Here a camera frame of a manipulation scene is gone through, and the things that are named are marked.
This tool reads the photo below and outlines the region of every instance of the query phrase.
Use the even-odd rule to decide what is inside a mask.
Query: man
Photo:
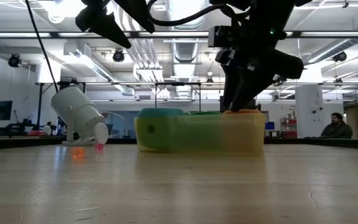
[[[331,124],[327,125],[321,133],[322,138],[350,139],[352,135],[352,128],[343,121],[340,113],[331,115]]]

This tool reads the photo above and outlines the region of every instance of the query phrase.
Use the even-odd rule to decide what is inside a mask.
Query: yellow container
[[[136,118],[135,130],[140,151],[264,154],[262,113]]]

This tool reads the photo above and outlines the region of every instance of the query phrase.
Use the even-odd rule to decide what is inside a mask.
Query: workbench
[[[136,145],[0,149],[0,223],[358,223],[358,149],[265,145],[264,157]]]

